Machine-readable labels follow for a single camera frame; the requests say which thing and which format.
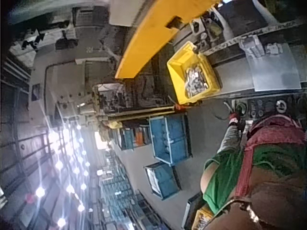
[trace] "red plaid cloth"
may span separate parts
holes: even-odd
[[[254,149],[263,144],[292,143],[304,145],[305,133],[292,119],[284,115],[273,115],[253,125],[251,133],[257,130],[247,141],[240,175],[236,185],[236,196],[245,196],[252,170]]]

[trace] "factory floor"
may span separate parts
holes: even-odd
[[[152,145],[121,151],[115,147],[117,155],[126,166],[130,182],[135,190],[140,190],[150,205],[165,223],[173,230],[181,229],[187,200],[200,191],[200,179],[203,166],[220,147],[227,129],[228,120],[219,120],[213,114],[226,118],[228,109],[222,100],[207,100],[202,106],[189,109],[188,112],[192,158],[178,165],[178,174],[182,190],[166,200],[160,200],[151,192],[144,166],[157,162],[153,158]]]

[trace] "blue bin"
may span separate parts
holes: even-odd
[[[174,169],[169,165],[158,162],[148,165],[145,172],[152,189],[152,193],[165,200],[180,191],[175,178]]]
[[[150,118],[153,156],[174,166],[190,157],[184,114]]]

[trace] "yellow beam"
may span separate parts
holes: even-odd
[[[166,111],[166,112],[158,112],[158,113],[154,113],[154,114],[142,114],[142,115],[134,115],[134,116],[127,116],[127,117],[114,117],[112,119],[110,119],[110,121],[128,121],[128,120],[133,120],[133,119],[142,119],[142,118],[149,118],[149,117],[154,117],[154,116],[162,116],[162,115],[166,115],[166,114],[174,114],[175,111]]]
[[[134,78],[143,66],[177,33],[166,26],[175,18],[184,24],[220,0],[156,0],[133,35],[115,78]]]
[[[117,117],[117,116],[125,116],[125,115],[132,115],[132,114],[143,114],[143,113],[150,113],[150,112],[154,112],[154,111],[168,110],[168,109],[174,109],[174,108],[175,108],[175,106],[173,105],[173,106],[165,106],[165,107],[125,111],[125,112],[121,112],[121,113],[117,113],[117,114],[108,115],[108,117]]]

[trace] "yellow bin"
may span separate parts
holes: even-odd
[[[202,230],[213,217],[214,215],[209,205],[204,205],[201,209],[197,210],[191,230]]]
[[[179,104],[195,103],[220,90],[220,86],[208,59],[203,54],[195,54],[193,52],[193,48],[195,47],[193,43],[186,42],[167,62]],[[205,80],[208,83],[208,89],[188,98],[185,89],[185,72],[186,69],[194,65],[200,65],[206,78]]]

